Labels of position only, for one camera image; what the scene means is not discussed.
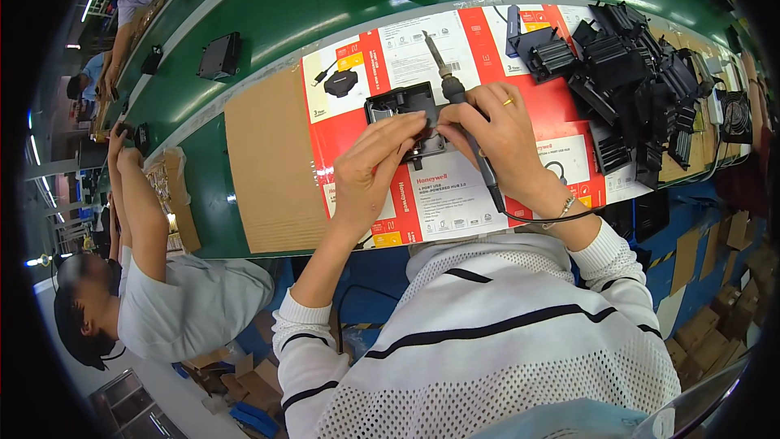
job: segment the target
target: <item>black stripe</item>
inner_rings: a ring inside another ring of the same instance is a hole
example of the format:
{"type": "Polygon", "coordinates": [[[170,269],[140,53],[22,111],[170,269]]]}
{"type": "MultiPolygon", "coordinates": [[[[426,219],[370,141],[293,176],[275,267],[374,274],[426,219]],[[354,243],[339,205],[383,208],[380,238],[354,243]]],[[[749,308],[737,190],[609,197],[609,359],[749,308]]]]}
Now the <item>black stripe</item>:
{"type": "Polygon", "coordinates": [[[427,346],[452,339],[479,339],[480,337],[496,335],[502,332],[506,332],[507,330],[536,324],[542,322],[543,320],[549,320],[555,317],[571,315],[574,313],[581,313],[590,319],[591,322],[597,324],[613,312],[617,312],[617,309],[614,307],[608,307],[593,315],[592,313],[589,313],[587,310],[574,303],[564,306],[548,307],[546,309],[534,310],[533,312],[523,314],[522,316],[502,320],[501,322],[490,324],[489,326],[475,327],[471,329],[434,330],[431,332],[420,332],[417,334],[404,336],[398,339],[396,342],[392,343],[385,351],[367,352],[365,358],[384,359],[393,354],[397,349],[404,348],[406,346],[427,346]]]}
{"type": "Polygon", "coordinates": [[[283,404],[282,404],[282,413],[287,412],[287,409],[290,405],[294,404],[295,402],[300,402],[301,400],[309,397],[313,397],[314,395],[317,395],[321,391],[327,390],[329,388],[336,388],[338,386],[337,381],[328,381],[325,385],[322,385],[321,387],[312,388],[311,390],[301,391],[300,393],[297,393],[290,398],[288,398],[283,404]]]}
{"type": "Polygon", "coordinates": [[[664,338],[661,337],[661,333],[660,332],[658,332],[656,329],[648,326],[647,324],[639,324],[637,327],[639,328],[639,330],[643,330],[644,332],[652,332],[653,334],[657,335],[659,339],[661,339],[662,341],[664,340],[664,338]]]}
{"type": "Polygon", "coordinates": [[[601,287],[601,291],[604,291],[604,290],[606,290],[606,289],[610,288],[610,287],[612,286],[612,284],[613,284],[613,283],[615,283],[617,280],[634,280],[634,281],[637,281],[636,279],[634,279],[634,278],[629,278],[629,277],[620,277],[620,278],[615,278],[614,280],[610,280],[610,281],[608,281],[607,283],[605,283],[605,284],[604,284],[604,286],[603,286],[603,287],[601,287]]]}
{"type": "Polygon", "coordinates": [[[291,336],[287,341],[285,341],[285,343],[282,345],[282,349],[279,352],[284,351],[285,350],[285,346],[287,346],[290,341],[292,341],[294,339],[298,339],[299,337],[311,337],[312,339],[319,339],[320,341],[324,342],[325,345],[327,346],[327,340],[324,337],[315,336],[313,334],[307,334],[307,333],[304,332],[302,334],[296,334],[294,336],[291,336]]]}
{"type": "Polygon", "coordinates": [[[468,269],[450,268],[444,272],[444,274],[451,274],[453,277],[463,278],[463,280],[476,281],[477,283],[488,283],[493,281],[492,278],[483,277],[480,274],[476,274],[468,269]]]}

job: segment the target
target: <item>cooling fan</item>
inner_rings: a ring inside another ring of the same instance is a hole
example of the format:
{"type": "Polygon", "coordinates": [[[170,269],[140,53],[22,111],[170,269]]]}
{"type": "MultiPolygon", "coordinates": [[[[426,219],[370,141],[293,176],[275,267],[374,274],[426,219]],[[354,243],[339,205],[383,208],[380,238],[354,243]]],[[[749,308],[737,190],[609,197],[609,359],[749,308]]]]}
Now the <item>cooling fan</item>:
{"type": "Polygon", "coordinates": [[[747,94],[716,91],[723,109],[721,139],[739,144],[753,143],[753,122],[750,119],[750,101],[747,94]]]}

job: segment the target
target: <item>wire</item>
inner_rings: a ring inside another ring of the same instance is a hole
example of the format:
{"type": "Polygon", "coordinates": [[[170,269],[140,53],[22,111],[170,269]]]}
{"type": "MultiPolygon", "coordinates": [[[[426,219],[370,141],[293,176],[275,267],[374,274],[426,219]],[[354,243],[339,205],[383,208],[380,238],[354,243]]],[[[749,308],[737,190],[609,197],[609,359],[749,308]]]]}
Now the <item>wire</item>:
{"type": "Polygon", "coordinates": [[[338,308],[336,309],[336,326],[338,327],[338,352],[344,352],[344,336],[342,335],[342,329],[341,329],[341,309],[344,306],[344,300],[346,299],[346,294],[349,293],[350,290],[353,288],[363,288],[364,290],[373,291],[374,293],[378,293],[381,296],[385,296],[387,298],[392,298],[396,302],[400,302],[400,298],[396,298],[389,293],[385,293],[384,291],[379,291],[376,288],[366,287],[363,285],[350,285],[346,288],[344,291],[344,295],[342,295],[342,299],[338,302],[338,308]]]}

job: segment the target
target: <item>silver bracelet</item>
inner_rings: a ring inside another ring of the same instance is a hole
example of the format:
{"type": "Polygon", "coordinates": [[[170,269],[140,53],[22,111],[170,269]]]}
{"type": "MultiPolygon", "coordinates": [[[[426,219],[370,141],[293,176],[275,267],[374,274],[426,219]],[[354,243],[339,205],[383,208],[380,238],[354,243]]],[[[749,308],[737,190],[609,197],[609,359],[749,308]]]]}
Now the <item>silver bracelet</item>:
{"type": "MultiPolygon", "coordinates": [[[[558,216],[558,219],[560,219],[561,217],[565,216],[566,213],[569,212],[569,209],[572,208],[572,204],[574,203],[574,200],[575,200],[574,196],[571,196],[571,197],[569,197],[568,200],[566,200],[566,203],[563,204],[563,212],[561,212],[561,215],[558,216]]],[[[544,230],[548,230],[548,229],[550,229],[552,226],[554,226],[556,224],[557,224],[557,222],[550,222],[550,223],[547,223],[547,224],[541,224],[541,228],[544,229],[544,230]]]]}

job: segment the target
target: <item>workbench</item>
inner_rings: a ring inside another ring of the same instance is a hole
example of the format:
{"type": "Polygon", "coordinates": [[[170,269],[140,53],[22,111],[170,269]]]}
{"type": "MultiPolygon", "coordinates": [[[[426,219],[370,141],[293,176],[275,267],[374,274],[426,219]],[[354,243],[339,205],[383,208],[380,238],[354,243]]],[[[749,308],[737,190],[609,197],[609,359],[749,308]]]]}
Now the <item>workbench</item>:
{"type": "MultiPolygon", "coordinates": [[[[226,94],[247,83],[266,78],[281,67],[323,46],[335,34],[356,34],[360,30],[419,17],[433,11],[452,10],[457,4],[480,0],[168,0],[165,9],[142,37],[136,52],[147,52],[153,44],[163,44],[165,54],[153,77],[140,74],[145,53],[133,54],[122,75],[120,96],[130,97],[127,121],[148,122],[152,149],[181,146],[188,158],[187,188],[191,208],[205,258],[252,256],[243,234],[225,141],[221,109],[226,94]],[[239,31],[243,53],[240,72],[223,83],[202,80],[195,75],[200,51],[209,41],[239,31]]],[[[545,3],[553,0],[505,0],[506,4],[545,3]]],[[[713,39],[724,46],[727,26],[733,17],[708,0],[637,0],[639,11],[671,20],[697,33],[690,40],[713,39]]],[[[111,124],[121,110],[111,105],[106,123],[111,124]]],[[[701,171],[711,160],[711,131],[702,135],[701,171]]],[[[724,156],[733,156],[732,151],[724,156]]],[[[698,151],[692,152],[692,162],[698,151]]],[[[694,167],[685,175],[690,176],[694,167]]],[[[674,180],[670,174],[663,180],[674,180]]]]}

